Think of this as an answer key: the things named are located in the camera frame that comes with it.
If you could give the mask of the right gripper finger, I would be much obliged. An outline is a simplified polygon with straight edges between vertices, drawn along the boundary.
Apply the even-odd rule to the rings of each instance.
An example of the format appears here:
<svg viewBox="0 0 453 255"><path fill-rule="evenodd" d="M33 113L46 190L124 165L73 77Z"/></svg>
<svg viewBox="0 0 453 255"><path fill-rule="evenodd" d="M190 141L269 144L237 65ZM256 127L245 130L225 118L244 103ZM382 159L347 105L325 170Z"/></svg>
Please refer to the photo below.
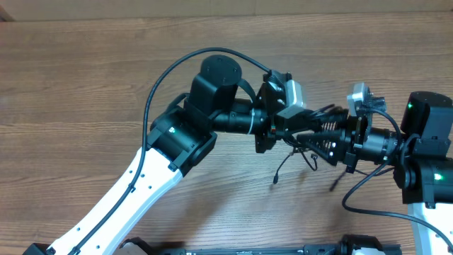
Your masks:
<svg viewBox="0 0 453 255"><path fill-rule="evenodd" d="M333 166L345 158L344 130L301 134L297 135L297 141Z"/></svg>
<svg viewBox="0 0 453 255"><path fill-rule="evenodd" d="M334 130L348 118L349 110L346 108L319 109L309 114L307 130L323 132Z"/></svg>

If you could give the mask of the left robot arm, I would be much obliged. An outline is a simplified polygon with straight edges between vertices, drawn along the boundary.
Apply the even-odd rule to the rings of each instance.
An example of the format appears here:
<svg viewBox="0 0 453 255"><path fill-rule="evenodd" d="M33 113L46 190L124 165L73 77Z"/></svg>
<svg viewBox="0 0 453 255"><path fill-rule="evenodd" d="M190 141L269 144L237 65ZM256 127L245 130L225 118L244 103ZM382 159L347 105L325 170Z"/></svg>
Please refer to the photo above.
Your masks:
<svg viewBox="0 0 453 255"><path fill-rule="evenodd" d="M265 68L258 91L242 77L241 54L209 48L190 90L155 120L144 120L142 146L124 174L89 213L51 244L28 254L113 254L145 213L214 148L219 132L253 135L263 153L292 134L306 110L304 87Z"/></svg>

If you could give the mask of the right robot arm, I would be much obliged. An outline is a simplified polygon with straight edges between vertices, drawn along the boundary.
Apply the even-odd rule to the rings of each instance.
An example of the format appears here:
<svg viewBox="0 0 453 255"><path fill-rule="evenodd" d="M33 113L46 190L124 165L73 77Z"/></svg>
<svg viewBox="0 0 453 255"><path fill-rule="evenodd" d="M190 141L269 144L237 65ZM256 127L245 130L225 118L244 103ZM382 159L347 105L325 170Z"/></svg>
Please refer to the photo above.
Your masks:
<svg viewBox="0 0 453 255"><path fill-rule="evenodd" d="M417 254L452 253L452 100L439 93L410 94L400 125L386 113L383 98L368 90L347 97L350 114L334 127L297 135L330 164L344 163L348 173L371 161L377 169L351 188L343 207L354 213L395 217L411 222ZM392 170L407 214L350 207L348 198L371 178Z"/></svg>

